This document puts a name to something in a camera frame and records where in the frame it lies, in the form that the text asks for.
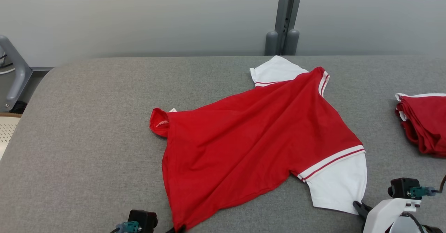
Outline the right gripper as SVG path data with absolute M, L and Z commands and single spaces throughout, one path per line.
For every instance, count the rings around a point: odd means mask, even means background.
M 358 215 L 364 220 L 367 220 L 369 212 L 373 207 L 366 205 L 363 202 L 354 201 L 353 207 L 358 212 Z M 422 225 L 415 218 L 398 217 L 398 219 L 390 226 L 389 233 L 445 233 L 440 228 Z

